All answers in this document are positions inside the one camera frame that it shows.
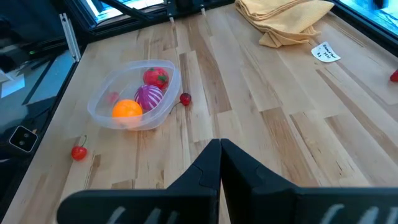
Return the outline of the dark red toy cherry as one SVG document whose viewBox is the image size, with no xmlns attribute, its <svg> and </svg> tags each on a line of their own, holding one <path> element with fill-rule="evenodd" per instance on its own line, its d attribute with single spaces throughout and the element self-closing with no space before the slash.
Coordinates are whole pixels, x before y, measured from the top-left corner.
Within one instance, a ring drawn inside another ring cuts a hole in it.
<svg viewBox="0 0 398 224">
<path fill-rule="evenodd" d="M 179 97 L 179 102 L 174 104 L 172 109 L 174 109 L 177 105 L 183 105 L 185 107 L 189 106 L 192 102 L 192 96 L 189 93 L 182 93 Z"/>
</svg>

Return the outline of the orange toy orange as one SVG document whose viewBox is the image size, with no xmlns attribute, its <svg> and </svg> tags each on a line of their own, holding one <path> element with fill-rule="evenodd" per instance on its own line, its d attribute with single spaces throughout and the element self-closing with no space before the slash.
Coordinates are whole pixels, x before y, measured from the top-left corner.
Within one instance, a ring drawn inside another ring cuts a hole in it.
<svg viewBox="0 0 398 224">
<path fill-rule="evenodd" d="M 111 115 L 117 123 L 131 126 L 142 119 L 143 110 L 136 101 L 125 99 L 115 104 Z"/>
</svg>

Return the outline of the purple white striped toy onion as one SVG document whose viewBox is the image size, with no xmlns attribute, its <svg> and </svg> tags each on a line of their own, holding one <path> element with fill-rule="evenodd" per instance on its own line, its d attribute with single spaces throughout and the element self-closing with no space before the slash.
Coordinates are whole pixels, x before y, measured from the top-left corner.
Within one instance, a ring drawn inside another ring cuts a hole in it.
<svg viewBox="0 0 398 224">
<path fill-rule="evenodd" d="M 135 95 L 134 101 L 137 102 L 144 111 L 154 109 L 162 100 L 163 93 L 160 88 L 155 85 L 140 86 Z"/>
</svg>

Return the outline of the silver aluminium extrusion piece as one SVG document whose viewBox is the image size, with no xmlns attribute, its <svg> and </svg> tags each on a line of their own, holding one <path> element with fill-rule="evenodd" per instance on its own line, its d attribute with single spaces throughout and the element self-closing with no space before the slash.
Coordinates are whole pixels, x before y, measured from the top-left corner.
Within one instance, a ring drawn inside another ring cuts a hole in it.
<svg viewBox="0 0 398 224">
<path fill-rule="evenodd" d="M 80 53 L 78 42 L 77 42 L 77 39 L 75 36 L 74 29 L 72 26 L 72 22 L 67 17 L 67 15 L 65 13 L 59 14 L 59 17 L 60 17 L 60 20 L 62 23 L 62 27 L 63 27 L 65 38 L 67 41 L 67 45 L 68 45 L 69 51 L 72 55 L 73 61 L 79 62 L 81 59 L 81 53 Z"/>
</svg>

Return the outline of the clear plastic tupperware container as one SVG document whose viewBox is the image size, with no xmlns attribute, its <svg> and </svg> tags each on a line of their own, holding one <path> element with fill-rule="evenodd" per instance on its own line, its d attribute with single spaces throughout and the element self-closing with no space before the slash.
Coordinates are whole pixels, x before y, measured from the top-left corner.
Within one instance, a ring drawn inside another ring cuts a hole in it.
<svg viewBox="0 0 398 224">
<path fill-rule="evenodd" d="M 138 88 L 144 84 L 144 71 L 151 67 L 164 68 L 170 75 L 169 86 L 165 90 L 160 104 L 143 115 L 130 118 L 114 118 L 112 110 L 119 100 L 131 100 Z M 88 112 L 100 126 L 111 129 L 127 129 L 131 131 L 150 130 L 161 125 L 171 112 L 175 100 L 179 96 L 181 74 L 176 66 L 167 60 L 138 60 L 125 63 L 113 70 L 93 93 L 88 102 Z M 110 94 L 116 93 L 116 101 Z"/>
</svg>

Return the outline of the white paper note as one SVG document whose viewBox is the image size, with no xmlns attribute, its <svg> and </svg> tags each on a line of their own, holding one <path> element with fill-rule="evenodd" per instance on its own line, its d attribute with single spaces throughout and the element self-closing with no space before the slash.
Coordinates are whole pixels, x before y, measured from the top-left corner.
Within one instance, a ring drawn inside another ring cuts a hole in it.
<svg viewBox="0 0 398 224">
<path fill-rule="evenodd" d="M 335 53 L 328 42 L 323 42 L 311 50 L 312 55 L 321 62 L 331 63 L 340 60 L 341 57 Z"/>
</svg>

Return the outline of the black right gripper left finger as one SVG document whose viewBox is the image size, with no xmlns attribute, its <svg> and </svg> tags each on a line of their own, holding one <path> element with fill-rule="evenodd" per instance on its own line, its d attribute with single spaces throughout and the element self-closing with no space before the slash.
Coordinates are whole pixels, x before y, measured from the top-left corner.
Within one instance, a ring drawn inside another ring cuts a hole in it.
<svg viewBox="0 0 398 224">
<path fill-rule="evenodd" d="M 166 189 L 82 190 L 64 199 L 58 224 L 218 224 L 221 142 L 211 140 Z"/>
</svg>

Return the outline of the yellow folded cloth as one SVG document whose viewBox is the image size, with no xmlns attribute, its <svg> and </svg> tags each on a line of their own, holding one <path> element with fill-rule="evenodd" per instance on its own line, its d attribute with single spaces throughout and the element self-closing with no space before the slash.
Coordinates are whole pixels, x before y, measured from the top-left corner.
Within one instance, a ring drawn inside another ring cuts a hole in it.
<svg viewBox="0 0 398 224">
<path fill-rule="evenodd" d="M 325 0 L 235 0 L 237 11 L 263 33 L 259 44 L 279 48 L 320 35 L 313 25 L 333 8 Z"/>
</svg>

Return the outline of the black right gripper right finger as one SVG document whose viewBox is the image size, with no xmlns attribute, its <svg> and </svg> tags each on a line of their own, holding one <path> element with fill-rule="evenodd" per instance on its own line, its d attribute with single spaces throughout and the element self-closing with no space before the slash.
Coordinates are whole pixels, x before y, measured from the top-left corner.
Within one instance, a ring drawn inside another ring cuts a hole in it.
<svg viewBox="0 0 398 224">
<path fill-rule="evenodd" d="M 398 224 L 398 187 L 299 187 L 230 140 L 221 147 L 231 223 Z"/>
</svg>

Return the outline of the small pink toy piece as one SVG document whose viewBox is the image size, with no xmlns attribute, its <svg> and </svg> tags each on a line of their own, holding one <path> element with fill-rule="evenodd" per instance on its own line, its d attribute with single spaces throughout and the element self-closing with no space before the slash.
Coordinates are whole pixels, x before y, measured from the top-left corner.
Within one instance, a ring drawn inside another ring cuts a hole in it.
<svg viewBox="0 0 398 224">
<path fill-rule="evenodd" d="M 106 94 L 105 100 L 107 104 L 113 105 L 119 100 L 119 93 L 116 91 L 110 91 Z"/>
</svg>

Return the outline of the bright red toy cherry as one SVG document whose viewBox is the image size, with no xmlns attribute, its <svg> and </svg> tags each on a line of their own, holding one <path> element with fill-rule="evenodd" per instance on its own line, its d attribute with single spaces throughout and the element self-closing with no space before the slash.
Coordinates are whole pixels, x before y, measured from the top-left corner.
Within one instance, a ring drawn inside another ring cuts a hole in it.
<svg viewBox="0 0 398 224">
<path fill-rule="evenodd" d="M 79 143 L 78 145 L 73 146 L 72 151 L 71 151 L 71 156 L 72 156 L 73 160 L 81 161 L 86 157 L 86 155 L 88 153 L 88 150 L 85 147 L 86 140 L 87 140 L 87 135 L 84 135 L 83 143 L 81 143 L 81 144 Z"/>
</svg>

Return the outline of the red dragon fruit toy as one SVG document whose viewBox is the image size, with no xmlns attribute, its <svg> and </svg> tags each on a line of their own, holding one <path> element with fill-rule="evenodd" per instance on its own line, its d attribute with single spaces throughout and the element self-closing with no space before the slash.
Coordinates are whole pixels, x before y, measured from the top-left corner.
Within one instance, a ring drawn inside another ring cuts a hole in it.
<svg viewBox="0 0 398 224">
<path fill-rule="evenodd" d="M 143 81 L 146 85 L 154 85 L 165 90 L 169 85 L 169 73 L 164 68 L 151 67 L 144 72 Z"/>
</svg>

